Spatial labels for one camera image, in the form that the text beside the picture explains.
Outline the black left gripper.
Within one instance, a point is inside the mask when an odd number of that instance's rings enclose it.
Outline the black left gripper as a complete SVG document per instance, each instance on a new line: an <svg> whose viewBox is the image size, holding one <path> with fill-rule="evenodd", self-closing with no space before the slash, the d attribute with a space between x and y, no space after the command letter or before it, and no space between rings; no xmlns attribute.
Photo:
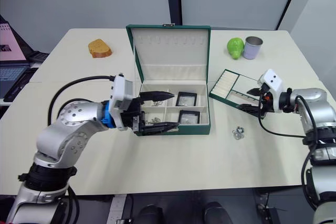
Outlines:
<svg viewBox="0 0 336 224"><path fill-rule="evenodd" d="M121 113L123 125L132 129L136 135L155 135L178 128L177 122L162 122L145 125L145 112L142 110L144 101L165 101L175 95L166 91L140 92L138 98L132 99L127 110Z"/></svg>

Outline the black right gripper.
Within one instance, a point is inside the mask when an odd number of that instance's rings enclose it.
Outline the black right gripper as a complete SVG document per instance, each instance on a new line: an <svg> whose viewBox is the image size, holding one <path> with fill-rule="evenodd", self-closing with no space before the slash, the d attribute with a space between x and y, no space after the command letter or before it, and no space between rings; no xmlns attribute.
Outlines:
<svg viewBox="0 0 336 224"><path fill-rule="evenodd" d="M270 92L270 87L267 84L262 84L261 88L253 88L247 91L247 94L259 96L259 105L240 104L237 109L251 115L265 117L268 112L273 112L273 96Z"/></svg>

